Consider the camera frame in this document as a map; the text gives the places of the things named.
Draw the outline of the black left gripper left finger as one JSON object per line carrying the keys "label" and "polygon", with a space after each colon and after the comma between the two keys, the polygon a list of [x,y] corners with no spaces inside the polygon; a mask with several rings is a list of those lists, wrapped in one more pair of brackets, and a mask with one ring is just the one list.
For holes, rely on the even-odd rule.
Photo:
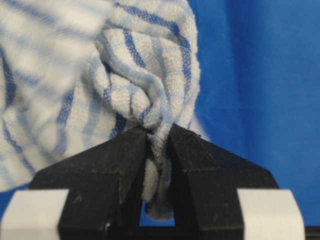
{"label": "black left gripper left finger", "polygon": [[118,239],[139,225],[147,146],[147,131],[138,126],[36,173],[30,190],[69,191],[61,239]]}

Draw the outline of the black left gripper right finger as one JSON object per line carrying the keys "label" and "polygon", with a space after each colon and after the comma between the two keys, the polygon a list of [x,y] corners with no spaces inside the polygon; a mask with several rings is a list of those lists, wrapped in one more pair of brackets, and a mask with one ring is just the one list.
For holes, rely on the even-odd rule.
{"label": "black left gripper right finger", "polygon": [[238,189],[278,189],[271,172],[174,124],[168,135],[175,227],[186,240],[242,240]]}

